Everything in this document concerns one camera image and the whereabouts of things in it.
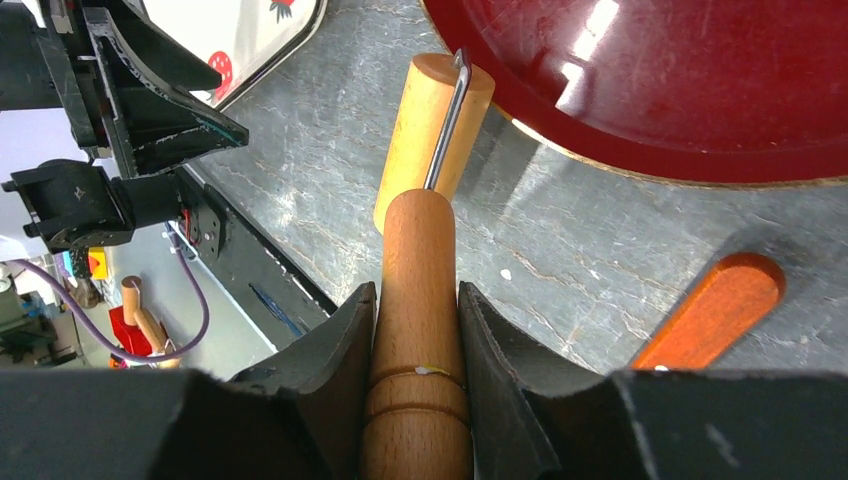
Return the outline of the wooden dough roller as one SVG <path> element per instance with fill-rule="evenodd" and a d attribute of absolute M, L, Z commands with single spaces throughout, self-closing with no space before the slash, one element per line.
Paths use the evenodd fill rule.
<path fill-rule="evenodd" d="M 466 49 L 409 65 L 374 212 L 383 254 L 364 479 L 473 475 L 450 200 L 493 90 Z"/>

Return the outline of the strawberry pattern tray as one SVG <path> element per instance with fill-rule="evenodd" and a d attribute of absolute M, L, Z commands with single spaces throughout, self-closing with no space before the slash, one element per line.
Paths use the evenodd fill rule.
<path fill-rule="evenodd" d="M 152 0 L 147 16 L 221 76 L 216 89 L 194 89 L 223 110 L 300 48 L 327 9 L 320 0 Z"/>

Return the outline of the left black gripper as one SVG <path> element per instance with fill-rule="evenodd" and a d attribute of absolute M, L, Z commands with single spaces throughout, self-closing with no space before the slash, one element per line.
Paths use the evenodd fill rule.
<path fill-rule="evenodd" d="M 130 177 L 248 144 L 192 94 L 221 82 L 130 1 L 1 3 L 1 110 L 62 108 L 89 158 Z"/>

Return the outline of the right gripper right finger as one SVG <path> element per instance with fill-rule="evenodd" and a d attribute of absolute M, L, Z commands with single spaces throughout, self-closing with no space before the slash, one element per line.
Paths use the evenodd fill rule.
<path fill-rule="evenodd" d="M 478 479 L 622 479 L 633 453 L 609 378 L 555 353 L 473 283 L 458 292 Z"/>

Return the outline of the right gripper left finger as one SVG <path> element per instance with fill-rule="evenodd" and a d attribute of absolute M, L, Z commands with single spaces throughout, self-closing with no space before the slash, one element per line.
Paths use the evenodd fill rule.
<path fill-rule="evenodd" d="M 249 477 L 357 477 L 376 303 L 374 283 L 361 284 L 324 323 L 232 377 L 265 400 L 245 441 Z"/>

